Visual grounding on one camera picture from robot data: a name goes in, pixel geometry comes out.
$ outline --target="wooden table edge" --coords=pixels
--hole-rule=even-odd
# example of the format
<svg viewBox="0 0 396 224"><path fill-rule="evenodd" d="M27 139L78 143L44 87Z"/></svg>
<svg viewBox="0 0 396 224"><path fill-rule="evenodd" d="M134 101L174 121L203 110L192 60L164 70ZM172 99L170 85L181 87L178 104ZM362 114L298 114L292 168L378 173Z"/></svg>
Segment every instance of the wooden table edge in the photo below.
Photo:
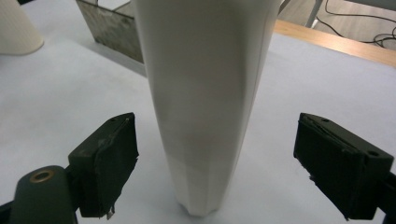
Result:
<svg viewBox="0 0 396 224"><path fill-rule="evenodd" d="M334 49L345 54L396 67L396 51L394 50L382 49L287 21L277 20L274 31L277 34L294 37L327 49Z"/></svg>

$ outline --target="table surface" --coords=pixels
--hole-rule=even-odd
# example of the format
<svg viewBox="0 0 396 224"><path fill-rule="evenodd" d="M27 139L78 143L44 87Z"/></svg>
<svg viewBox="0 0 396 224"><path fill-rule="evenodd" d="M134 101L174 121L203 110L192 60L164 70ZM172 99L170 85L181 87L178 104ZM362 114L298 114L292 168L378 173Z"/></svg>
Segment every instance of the table surface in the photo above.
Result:
<svg viewBox="0 0 396 224"><path fill-rule="evenodd" d="M219 211L190 217L175 199L143 65L94 43L74 1L23 9L45 45L0 56L0 203L12 200L23 175L67 166L103 122L130 111L140 158L109 223L347 223L292 156L301 112L396 155L394 67L274 34L229 194Z"/></svg>

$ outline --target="floor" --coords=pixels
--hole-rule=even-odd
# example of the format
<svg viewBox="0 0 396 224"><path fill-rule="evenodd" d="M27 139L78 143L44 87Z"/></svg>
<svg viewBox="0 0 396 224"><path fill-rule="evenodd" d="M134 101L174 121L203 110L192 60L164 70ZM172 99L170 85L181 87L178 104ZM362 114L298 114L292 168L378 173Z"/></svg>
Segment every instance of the floor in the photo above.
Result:
<svg viewBox="0 0 396 224"><path fill-rule="evenodd" d="M328 1L328 10L330 12L344 14L367 14L385 17L396 21L396 11L385 10L378 7L369 7L344 0ZM278 18L282 21L289 21L295 24L305 25L314 4L315 0L290 0L290 2L279 14ZM326 1L323 2L318 13L318 17L322 21L329 23L336 31L338 31L338 33L350 39L359 41L373 41L376 35L391 34L392 30L396 27L396 22L393 21L384 21L367 17L331 15L325 11L325 5ZM320 22L317 23L314 29L329 34L334 34L334 31ZM396 50L396 39L384 41L383 45L387 49Z"/></svg>

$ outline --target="white object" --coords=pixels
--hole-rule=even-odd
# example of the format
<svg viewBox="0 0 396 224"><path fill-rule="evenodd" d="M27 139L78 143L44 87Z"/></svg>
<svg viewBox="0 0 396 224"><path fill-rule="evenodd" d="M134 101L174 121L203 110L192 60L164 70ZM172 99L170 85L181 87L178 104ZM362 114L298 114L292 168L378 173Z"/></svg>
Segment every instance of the white object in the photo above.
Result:
<svg viewBox="0 0 396 224"><path fill-rule="evenodd" d="M0 1L0 54L27 54L44 44L16 0Z"/></svg>
<svg viewBox="0 0 396 224"><path fill-rule="evenodd" d="M280 1L132 2L177 200L205 216L233 176Z"/></svg>

